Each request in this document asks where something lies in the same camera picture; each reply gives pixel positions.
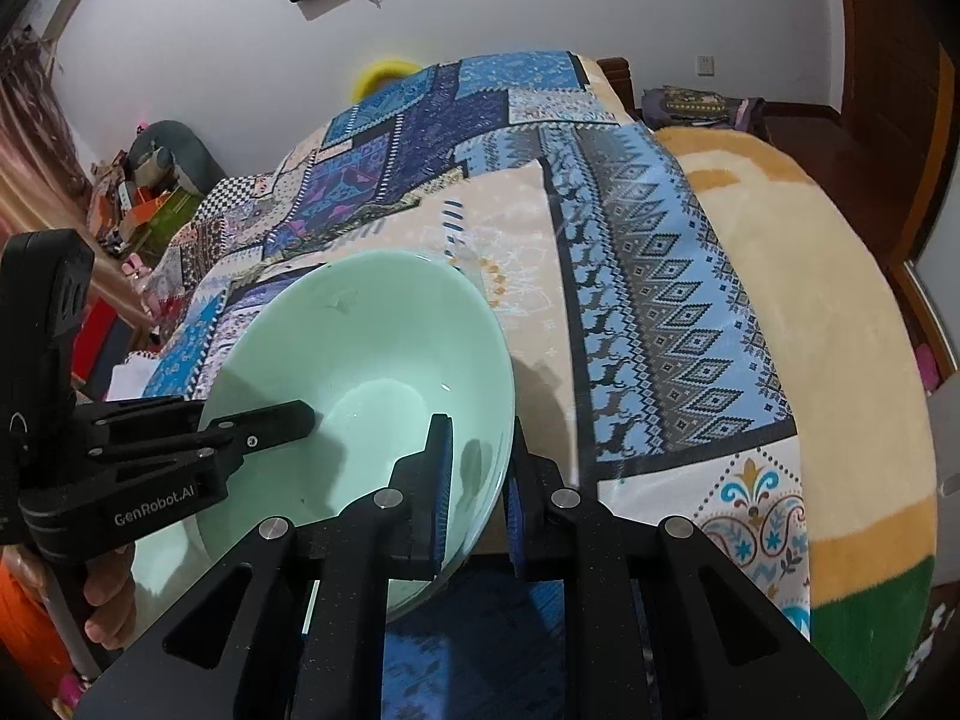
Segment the person's left hand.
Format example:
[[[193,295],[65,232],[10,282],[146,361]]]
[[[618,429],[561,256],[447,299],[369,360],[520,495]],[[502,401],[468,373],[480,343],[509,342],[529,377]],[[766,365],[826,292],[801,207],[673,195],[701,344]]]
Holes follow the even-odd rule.
[[[135,546],[127,544],[88,562],[83,592],[93,613],[85,622],[85,632],[91,642],[106,650],[125,647],[135,629],[134,557]]]

